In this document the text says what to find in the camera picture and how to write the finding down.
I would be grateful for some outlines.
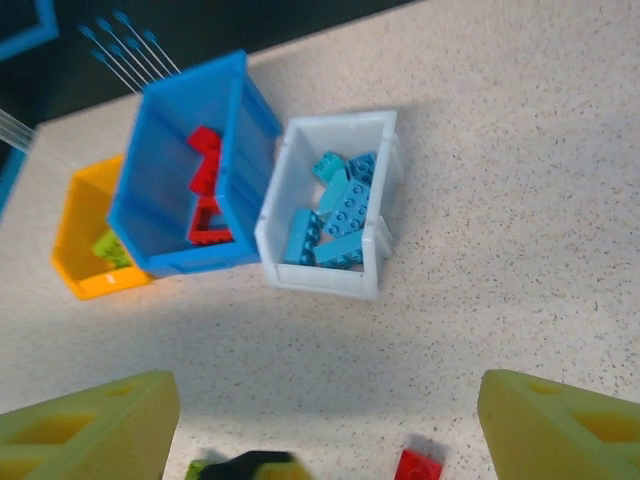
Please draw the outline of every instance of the black object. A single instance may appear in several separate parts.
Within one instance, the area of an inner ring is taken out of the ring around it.
[[[294,462],[287,452],[252,450],[224,463],[208,465],[199,474],[200,480],[252,480],[258,469],[266,463]]]
[[[95,45],[77,29],[79,24],[95,27],[99,16],[113,20],[114,9],[125,12],[137,28],[153,31],[172,60],[186,68],[240,48],[254,52],[271,47],[409,1],[55,0],[60,36],[0,63],[0,108],[33,127],[129,93],[92,57]],[[0,0],[0,18],[3,8],[15,3]],[[25,4],[20,14],[24,26],[33,20],[33,1],[18,3]]]

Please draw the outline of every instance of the lego stud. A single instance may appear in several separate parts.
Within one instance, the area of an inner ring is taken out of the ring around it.
[[[309,230],[307,230],[307,235],[309,235],[311,238],[313,238],[316,242],[318,240],[320,240],[320,233],[319,233],[318,229],[316,229],[314,227],[309,227]]]

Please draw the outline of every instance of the light blue lego brick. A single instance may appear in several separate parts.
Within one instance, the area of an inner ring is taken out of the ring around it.
[[[329,183],[333,174],[344,167],[342,159],[333,152],[325,153],[311,171],[324,183]]]
[[[322,220],[308,208],[296,211],[293,216],[284,263],[289,265],[314,264],[313,247],[320,240]]]
[[[327,268],[349,268],[362,263],[362,230],[345,235],[313,249],[318,265]]]
[[[349,160],[349,172],[352,178],[360,180],[365,185],[371,186],[373,171],[376,168],[375,152],[365,153]]]
[[[325,233],[340,238],[364,227],[370,191],[367,185],[352,178],[327,220]]]
[[[327,189],[322,194],[322,197],[320,197],[318,208],[316,209],[316,213],[320,215],[320,218],[326,220],[329,215],[331,215],[331,212],[333,212],[333,209],[344,195],[348,185],[349,178],[347,176],[347,168],[343,167],[333,174]]]

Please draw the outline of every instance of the table surface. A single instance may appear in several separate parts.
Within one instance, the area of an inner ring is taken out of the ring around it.
[[[0,411],[169,369],[169,480],[250,449],[390,479],[407,445],[467,479],[495,478],[487,369],[640,400],[638,25],[632,1],[433,0],[252,57],[284,123],[398,110],[375,303],[269,289],[260,265],[76,300],[49,262],[69,178],[126,149],[139,98],[41,125],[0,229]]]

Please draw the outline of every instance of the lime green lego brick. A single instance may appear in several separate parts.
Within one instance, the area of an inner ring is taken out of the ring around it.
[[[93,254],[113,263],[116,268],[131,266],[131,260],[126,254],[120,240],[113,230],[109,230],[98,239],[92,247]]]
[[[200,480],[200,472],[208,465],[213,465],[213,463],[207,460],[192,460],[184,480]]]

